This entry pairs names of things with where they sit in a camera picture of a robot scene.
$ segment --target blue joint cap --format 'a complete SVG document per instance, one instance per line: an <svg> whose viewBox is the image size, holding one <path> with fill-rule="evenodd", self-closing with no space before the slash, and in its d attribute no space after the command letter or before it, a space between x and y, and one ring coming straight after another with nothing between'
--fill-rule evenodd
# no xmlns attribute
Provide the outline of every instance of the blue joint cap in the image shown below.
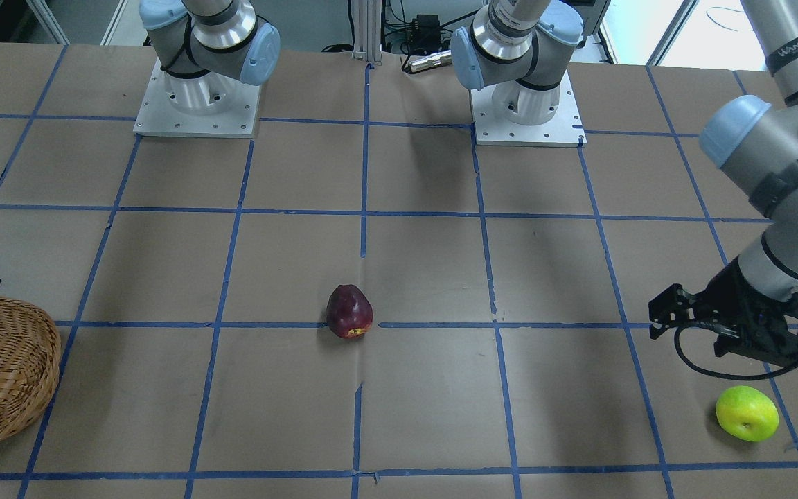
<svg viewBox="0 0 798 499"><path fill-rule="evenodd" d="M770 107L755 95L743 95L723 105L701 130L700 149L722 168Z"/></svg>
<svg viewBox="0 0 798 499"><path fill-rule="evenodd" d="M551 2L538 20L538 28L548 37L570 47L577 47L583 39L583 19L574 7L563 2Z"/></svg>
<svg viewBox="0 0 798 499"><path fill-rule="evenodd" d="M474 43L466 28L455 29L452 33L452 66L460 85L466 89L483 89L485 80Z"/></svg>
<svg viewBox="0 0 798 499"><path fill-rule="evenodd" d="M279 60L279 50L282 40L279 31L269 22L263 23L254 35L254 40L248 44L245 62L242 64L240 82L248 85L260 86L269 80L276 63Z"/></svg>
<svg viewBox="0 0 798 499"><path fill-rule="evenodd" d="M139 10L140 20L146 31L165 28L187 14L186 6L181 0L141 0Z"/></svg>

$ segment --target dark red fruit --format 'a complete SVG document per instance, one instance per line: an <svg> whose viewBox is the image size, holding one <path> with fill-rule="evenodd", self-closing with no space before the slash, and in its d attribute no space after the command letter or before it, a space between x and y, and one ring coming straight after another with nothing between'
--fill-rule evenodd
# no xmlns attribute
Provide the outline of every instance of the dark red fruit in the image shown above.
<svg viewBox="0 0 798 499"><path fill-rule="evenodd" d="M371 304L355 285L339 285L332 291L332 297L328 298L326 321L335 335L358 338L371 327Z"/></svg>

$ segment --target white mounting plate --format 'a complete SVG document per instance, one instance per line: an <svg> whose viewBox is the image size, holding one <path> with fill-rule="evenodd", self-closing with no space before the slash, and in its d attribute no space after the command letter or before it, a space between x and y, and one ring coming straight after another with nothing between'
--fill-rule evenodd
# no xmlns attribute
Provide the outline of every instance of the white mounting plate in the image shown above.
<svg viewBox="0 0 798 499"><path fill-rule="evenodd" d="M470 91L476 143L483 146L545 146L576 148L587 143L568 72L560 83L560 104L552 119L541 125L522 125L501 118L491 105L496 85Z"/></svg>
<svg viewBox="0 0 798 499"><path fill-rule="evenodd" d="M224 139L253 139L260 104L260 87L236 85L230 107L217 114L186 114L168 101L164 89L164 72L156 60L134 132L153 137L216 137Z"/></svg>

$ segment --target apple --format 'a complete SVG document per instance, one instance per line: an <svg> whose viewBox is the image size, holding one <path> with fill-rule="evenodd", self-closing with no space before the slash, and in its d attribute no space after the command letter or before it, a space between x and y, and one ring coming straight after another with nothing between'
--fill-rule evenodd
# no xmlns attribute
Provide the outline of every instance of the apple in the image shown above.
<svg viewBox="0 0 798 499"><path fill-rule="evenodd" d="M761 442L778 430L778 408L759 389L746 385L726 389L716 400L716 419L723 430L748 442Z"/></svg>
<svg viewBox="0 0 798 499"><path fill-rule="evenodd" d="M373 322L371 304L354 284L339 285L328 298L326 322L328 328L340 338L361 337Z"/></svg>

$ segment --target green apple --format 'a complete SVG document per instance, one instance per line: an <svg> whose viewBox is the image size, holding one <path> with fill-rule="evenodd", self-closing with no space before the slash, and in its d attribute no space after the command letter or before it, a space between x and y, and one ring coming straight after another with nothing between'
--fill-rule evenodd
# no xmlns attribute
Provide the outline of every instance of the green apple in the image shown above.
<svg viewBox="0 0 798 499"><path fill-rule="evenodd" d="M738 385L716 400L716 419L723 430L748 442L761 442L778 430L778 408L759 389Z"/></svg>

